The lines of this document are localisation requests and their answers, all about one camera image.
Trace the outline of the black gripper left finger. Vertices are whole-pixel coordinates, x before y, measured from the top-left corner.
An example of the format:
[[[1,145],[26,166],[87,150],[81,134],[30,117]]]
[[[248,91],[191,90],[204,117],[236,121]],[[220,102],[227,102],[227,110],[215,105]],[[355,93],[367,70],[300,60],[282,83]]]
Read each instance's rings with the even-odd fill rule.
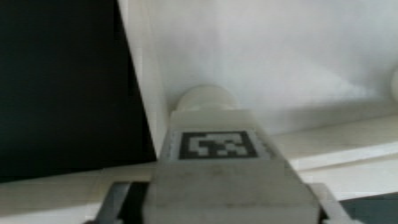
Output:
[[[85,224],[143,224],[142,205],[147,187],[147,182],[111,184],[96,217]]]

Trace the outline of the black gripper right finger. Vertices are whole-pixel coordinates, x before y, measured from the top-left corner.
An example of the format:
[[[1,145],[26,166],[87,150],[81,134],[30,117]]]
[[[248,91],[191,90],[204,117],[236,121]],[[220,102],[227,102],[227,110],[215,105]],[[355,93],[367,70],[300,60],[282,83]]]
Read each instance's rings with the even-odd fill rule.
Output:
[[[323,183],[310,183],[309,188],[316,195],[321,210],[326,216],[321,220],[321,224],[358,224],[358,221],[350,217],[344,211],[326,185]]]

